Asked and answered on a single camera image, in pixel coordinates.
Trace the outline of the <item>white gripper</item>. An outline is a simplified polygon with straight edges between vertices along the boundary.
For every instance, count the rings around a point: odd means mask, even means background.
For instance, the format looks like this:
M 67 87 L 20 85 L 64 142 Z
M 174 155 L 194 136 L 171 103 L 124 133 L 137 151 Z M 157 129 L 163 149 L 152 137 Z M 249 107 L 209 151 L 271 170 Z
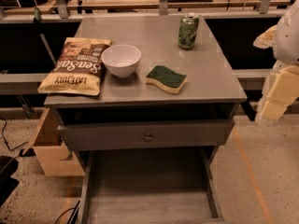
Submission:
M 276 61 L 266 77 L 255 121 L 273 125 L 299 98 L 299 0 L 296 0 L 274 25 L 257 36 L 253 46 L 273 47 Z

